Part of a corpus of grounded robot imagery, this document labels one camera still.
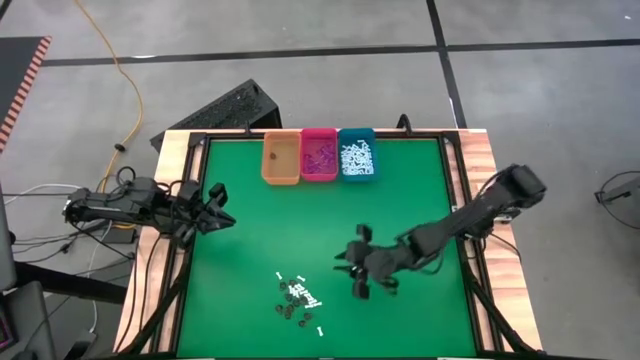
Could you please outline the orange plastic bin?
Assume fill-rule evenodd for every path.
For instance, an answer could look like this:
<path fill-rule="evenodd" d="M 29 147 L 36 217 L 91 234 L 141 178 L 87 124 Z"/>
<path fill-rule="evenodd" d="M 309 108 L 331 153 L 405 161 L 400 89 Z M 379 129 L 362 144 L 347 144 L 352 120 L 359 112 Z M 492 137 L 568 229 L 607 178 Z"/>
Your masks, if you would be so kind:
<path fill-rule="evenodd" d="M 296 185 L 300 180 L 299 132 L 267 132 L 264 135 L 261 175 L 272 186 Z"/>

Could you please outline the black mat orange striped edge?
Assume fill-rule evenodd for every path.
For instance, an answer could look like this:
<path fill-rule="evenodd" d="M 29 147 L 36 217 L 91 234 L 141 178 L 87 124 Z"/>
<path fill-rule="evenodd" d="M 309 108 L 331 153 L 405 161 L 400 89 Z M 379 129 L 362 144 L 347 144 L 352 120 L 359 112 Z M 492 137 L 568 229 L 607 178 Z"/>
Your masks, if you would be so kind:
<path fill-rule="evenodd" d="M 0 37 L 0 154 L 42 67 L 52 37 Z"/>

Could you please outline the black mesh computer case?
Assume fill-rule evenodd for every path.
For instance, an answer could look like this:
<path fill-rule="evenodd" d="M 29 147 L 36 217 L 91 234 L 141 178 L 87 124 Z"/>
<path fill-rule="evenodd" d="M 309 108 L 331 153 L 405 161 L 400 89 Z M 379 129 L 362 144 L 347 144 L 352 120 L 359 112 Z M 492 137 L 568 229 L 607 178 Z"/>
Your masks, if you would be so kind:
<path fill-rule="evenodd" d="M 249 79 L 150 139 L 159 152 L 168 130 L 281 129 L 279 106 Z"/>

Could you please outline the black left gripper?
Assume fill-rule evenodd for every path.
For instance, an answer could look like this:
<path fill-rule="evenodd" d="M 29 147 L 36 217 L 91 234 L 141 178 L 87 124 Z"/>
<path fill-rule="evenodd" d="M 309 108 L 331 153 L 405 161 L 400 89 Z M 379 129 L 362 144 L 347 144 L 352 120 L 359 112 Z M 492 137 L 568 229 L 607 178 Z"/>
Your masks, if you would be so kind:
<path fill-rule="evenodd" d="M 197 232 L 206 234 L 233 227 L 235 219 L 223 210 L 227 201 L 222 183 L 215 183 L 204 200 L 197 181 L 183 182 L 177 195 L 177 243 L 190 245 Z"/>

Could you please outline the pink plastic bin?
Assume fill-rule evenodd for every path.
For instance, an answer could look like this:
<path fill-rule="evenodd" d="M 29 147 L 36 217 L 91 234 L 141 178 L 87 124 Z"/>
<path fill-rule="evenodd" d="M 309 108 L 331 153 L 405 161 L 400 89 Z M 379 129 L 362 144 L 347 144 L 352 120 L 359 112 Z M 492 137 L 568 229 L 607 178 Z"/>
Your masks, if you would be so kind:
<path fill-rule="evenodd" d="M 338 153 L 337 153 L 337 131 L 335 128 L 306 128 L 301 131 L 301 148 L 300 148 L 300 165 L 301 165 L 301 177 L 307 182 L 331 182 L 334 181 L 338 174 Z M 334 150 L 331 152 L 318 153 L 318 149 L 325 144 L 332 144 Z M 317 163 L 321 163 L 313 158 L 313 154 L 318 153 L 321 156 L 331 158 L 332 161 L 337 162 L 337 166 L 330 166 L 330 171 L 323 171 L 318 169 L 316 173 L 305 173 L 305 166 L 316 166 Z M 314 164 L 306 164 L 307 158 L 313 158 Z"/>

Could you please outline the grey equipment cabinet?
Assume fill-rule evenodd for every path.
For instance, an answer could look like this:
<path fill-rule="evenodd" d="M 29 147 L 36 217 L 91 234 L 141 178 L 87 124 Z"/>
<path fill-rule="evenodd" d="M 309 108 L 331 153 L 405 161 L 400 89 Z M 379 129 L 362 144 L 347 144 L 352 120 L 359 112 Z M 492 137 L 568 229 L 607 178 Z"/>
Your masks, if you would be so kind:
<path fill-rule="evenodd" d="M 0 186 L 0 360 L 56 360 L 42 288 L 18 284 L 11 245 Z"/>

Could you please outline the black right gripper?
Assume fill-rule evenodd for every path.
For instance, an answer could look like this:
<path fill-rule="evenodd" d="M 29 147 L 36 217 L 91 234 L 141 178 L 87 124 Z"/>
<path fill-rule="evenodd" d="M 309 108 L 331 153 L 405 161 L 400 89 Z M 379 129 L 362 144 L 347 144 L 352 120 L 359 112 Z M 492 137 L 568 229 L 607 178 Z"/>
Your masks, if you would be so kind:
<path fill-rule="evenodd" d="M 393 247 L 372 245 L 373 230 L 366 224 L 357 225 L 356 234 L 359 239 L 349 242 L 345 251 L 334 256 L 337 260 L 345 259 L 349 266 L 334 266 L 333 269 L 348 274 L 354 280 L 352 295 L 355 298 L 370 298 L 369 279 L 395 296 L 399 281 L 392 276 L 397 265 L 391 253 Z"/>

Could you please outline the blue plastic bin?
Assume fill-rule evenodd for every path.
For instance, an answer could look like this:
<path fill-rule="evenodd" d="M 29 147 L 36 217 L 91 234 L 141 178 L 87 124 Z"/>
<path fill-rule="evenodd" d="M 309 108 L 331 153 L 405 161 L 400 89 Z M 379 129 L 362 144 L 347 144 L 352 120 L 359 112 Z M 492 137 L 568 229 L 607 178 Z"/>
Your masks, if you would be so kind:
<path fill-rule="evenodd" d="M 356 145 L 359 147 L 360 143 L 364 143 L 366 146 L 368 145 L 369 147 L 371 147 L 371 154 L 373 156 L 372 161 L 375 162 L 375 167 L 371 167 L 374 169 L 374 174 L 372 175 L 358 175 L 358 176 L 343 176 L 342 175 L 342 171 L 348 171 L 349 169 L 351 169 L 351 167 L 355 167 L 355 166 L 349 166 L 349 169 L 343 169 L 343 165 L 342 164 L 348 164 L 348 163 L 343 163 L 341 161 L 342 157 L 348 157 L 349 161 L 356 161 L 356 159 L 350 159 L 350 154 L 355 154 L 355 156 L 357 153 L 354 153 L 351 150 L 352 145 Z M 345 152 L 344 151 L 344 147 L 350 147 L 350 151 L 349 152 Z M 377 168 L 377 149 L 376 149 L 376 135 L 375 135 L 375 131 L 372 128 L 344 128 L 338 131 L 338 150 L 339 150 L 339 161 L 340 161 L 340 176 L 341 178 L 345 181 L 345 182 L 369 182 L 372 181 L 377 173 L 376 173 L 376 168 Z"/>

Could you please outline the wooden table border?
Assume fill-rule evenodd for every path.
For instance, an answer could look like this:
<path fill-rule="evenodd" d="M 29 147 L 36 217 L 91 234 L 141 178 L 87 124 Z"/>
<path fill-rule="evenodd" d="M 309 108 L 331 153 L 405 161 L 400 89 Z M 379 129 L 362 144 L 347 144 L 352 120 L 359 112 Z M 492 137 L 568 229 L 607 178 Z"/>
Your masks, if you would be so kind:
<path fill-rule="evenodd" d="M 155 178 L 170 182 L 182 178 L 196 179 L 204 172 L 205 142 L 212 140 L 260 141 L 266 131 L 251 133 L 241 130 L 169 130 L 161 146 Z M 378 128 L 376 133 L 388 140 L 424 140 L 428 136 L 445 141 L 445 164 L 453 180 L 453 194 L 457 204 L 467 200 L 480 189 L 482 183 L 496 170 L 491 144 L 485 129 L 416 129 L 407 136 L 402 129 Z M 541 349 L 534 313 L 521 263 L 511 248 L 516 238 L 510 224 L 498 223 L 495 235 L 484 253 L 468 244 L 469 254 L 478 258 L 471 262 L 475 275 L 480 277 L 487 295 L 491 296 L 506 321 L 528 345 Z M 115 349 L 131 343 L 138 327 L 159 306 L 160 297 L 178 275 L 183 252 L 166 242 L 153 246 L 157 232 L 144 227 L 139 243 L 140 263 L 133 281 L 149 282 L 149 293 L 141 287 L 127 290 L 125 305 L 115 342 Z"/>

